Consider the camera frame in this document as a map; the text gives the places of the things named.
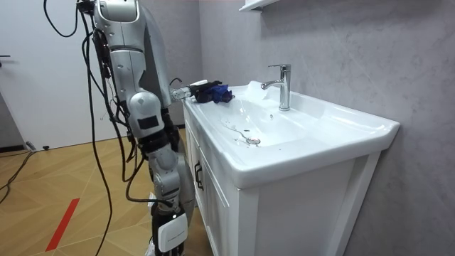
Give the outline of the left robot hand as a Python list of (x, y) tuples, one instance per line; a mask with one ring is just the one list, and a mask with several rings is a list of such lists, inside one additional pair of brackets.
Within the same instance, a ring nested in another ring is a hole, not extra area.
[(213, 101), (219, 103), (221, 101), (223, 93), (225, 91), (222, 86), (222, 82), (215, 80), (208, 82), (207, 80), (201, 80), (188, 86), (191, 95), (196, 98), (198, 103), (207, 103)]

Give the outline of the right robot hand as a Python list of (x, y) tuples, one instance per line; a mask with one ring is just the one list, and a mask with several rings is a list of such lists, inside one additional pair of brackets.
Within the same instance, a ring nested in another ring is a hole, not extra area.
[(184, 255), (184, 242), (187, 237), (188, 218), (184, 209), (165, 212), (157, 208), (152, 213), (150, 255)]

